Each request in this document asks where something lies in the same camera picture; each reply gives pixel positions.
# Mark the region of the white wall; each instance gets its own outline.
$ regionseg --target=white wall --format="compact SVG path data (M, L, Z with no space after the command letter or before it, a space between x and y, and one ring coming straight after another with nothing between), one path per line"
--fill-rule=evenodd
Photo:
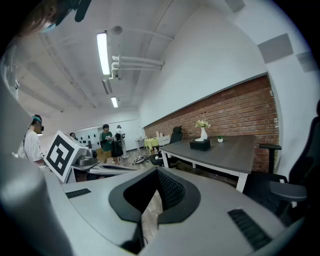
M88 147L88 141L90 141L92 149L96 150L101 148L100 143L98 145L98 142L100 142L98 128L74 131L74 134L78 141L81 142L83 145Z
M213 8L201 6L165 52L139 107L146 126L208 95L267 72L258 47Z
M316 116L320 98L319 71L304 72L296 54L309 51L309 47L292 21L273 2L244 0L245 7L228 17L256 44L287 33L293 54L266 65L272 80L279 118L281 159L278 173L288 174L300 156L309 134L310 124Z
M140 129L140 121L138 119L128 120L128 121L120 121L109 124L109 131L114 136L116 134L116 129L118 125L121 125L123 132L125 133L125 148L126 151L134 150L137 148L136 139L142 136L142 130ZM98 134L103 131L102 127L98 128Z
M76 132L79 130L90 130L102 127L104 124L114 124L126 126L126 133L129 133L129 137L126 138L127 150L134 149L135 139L142 136L142 129L140 127L138 111L134 108L128 109L113 109L107 111L105 109L81 109L70 112L54 113L50 119L43 118L42 123L44 125L43 136L39 137L40 146L42 152L46 152L49 149L51 141L56 134L57 130L61 130L65 133ZM88 132L83 131L86 134L86 141L88 141Z

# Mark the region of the yellow table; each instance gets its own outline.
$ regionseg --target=yellow table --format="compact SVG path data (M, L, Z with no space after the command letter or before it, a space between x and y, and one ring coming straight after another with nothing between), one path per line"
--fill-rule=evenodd
M144 140L144 146L152 150L153 147L159 146L158 138L149 138Z

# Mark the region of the pipe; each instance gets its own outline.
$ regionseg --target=pipe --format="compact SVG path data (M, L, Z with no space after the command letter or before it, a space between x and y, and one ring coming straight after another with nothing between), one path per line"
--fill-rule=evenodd
M159 33L155 33L155 32L151 32L151 31L146 31L146 30L142 30L142 29L136 29L136 28L128 28L128 27L124 27L125 30L131 30L131 31L135 31L135 32L140 32L140 33L146 33L146 34L151 34L154 36L158 36L158 37L162 37L165 39L169 39L170 41L173 41L174 38L163 35L163 34L159 34Z
M126 57L126 56L112 56L112 59L114 61L119 61L119 58L121 61L136 61L136 62L146 62L156 65L164 65L165 63L163 61L158 61L154 59L149 58L138 58L138 57Z
M121 66L134 66L134 67L149 67L155 69L161 69L161 66L156 66L154 64L146 64L146 63L138 63L138 62L121 62ZM119 69L121 68L118 62L112 62L111 64L112 69Z
M140 67L150 67L150 68L161 68L156 64L138 63L138 62L121 62L121 66L140 66Z
M112 70L149 70L149 71L157 71L157 70L161 70L161 67L157 67L157 68L135 68L135 67L126 67L126 68L113 68Z

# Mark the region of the fluorescent light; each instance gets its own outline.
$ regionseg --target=fluorescent light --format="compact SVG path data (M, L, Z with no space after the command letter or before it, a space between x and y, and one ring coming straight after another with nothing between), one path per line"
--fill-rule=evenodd
M102 72L104 75L110 75L109 63L108 63L108 51L107 51L107 34L106 33L97 34L96 41L98 43L98 51L99 51Z
M118 107L118 103L117 103L116 97L112 97L112 98L111 98L111 101L112 101L113 106L114 106L115 108L117 108L117 107Z

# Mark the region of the chair armrest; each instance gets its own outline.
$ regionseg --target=chair armrest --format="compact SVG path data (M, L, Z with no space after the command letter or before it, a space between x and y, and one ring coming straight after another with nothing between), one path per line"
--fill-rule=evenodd
M270 192L289 202L301 202L307 199L307 189L301 185L269 182Z
M260 149L281 150L281 146L277 144L259 144Z

